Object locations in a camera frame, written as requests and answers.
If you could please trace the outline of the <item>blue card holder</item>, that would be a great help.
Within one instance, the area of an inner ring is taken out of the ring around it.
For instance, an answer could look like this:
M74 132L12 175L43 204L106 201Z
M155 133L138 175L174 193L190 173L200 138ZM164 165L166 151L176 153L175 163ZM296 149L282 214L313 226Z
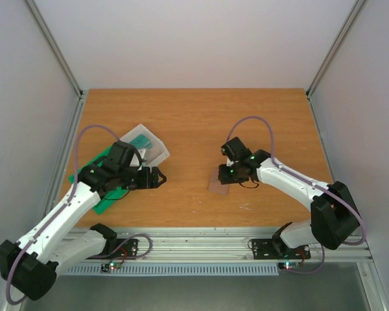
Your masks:
M218 168L215 168L211 176L209 178L209 183L207 186L207 189L209 192L215 193L215 194L221 194L223 196L227 196L229 193L229 185L223 185L218 179Z

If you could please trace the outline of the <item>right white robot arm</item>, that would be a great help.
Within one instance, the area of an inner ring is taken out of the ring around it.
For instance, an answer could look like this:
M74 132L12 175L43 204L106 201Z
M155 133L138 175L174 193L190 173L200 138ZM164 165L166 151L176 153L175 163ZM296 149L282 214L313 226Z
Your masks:
M221 184L242 185L252 181L270 185L309 210L309 220L289 222L272 235L277 258L283 259L296 248L314 243L335 250L360 227L360 214L345 184L311 179L280 163L267 151L251 152L238 137L220 149L227 158L218 168Z

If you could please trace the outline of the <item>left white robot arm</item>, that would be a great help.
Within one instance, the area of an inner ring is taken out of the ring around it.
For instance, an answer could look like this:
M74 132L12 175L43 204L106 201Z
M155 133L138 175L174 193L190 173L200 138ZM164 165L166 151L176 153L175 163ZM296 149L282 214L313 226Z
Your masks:
M6 300L17 289L33 301L43 297L56 278L85 259L112 259L127 240L103 224L91 226L80 238L63 243L75 224L94 206L108 200L111 192L123 189L156 189L166 182L158 167L146 167L132 145L116 141L106 155L77 170L74 182L63 199L16 242L0 245L0 274L6 281Z

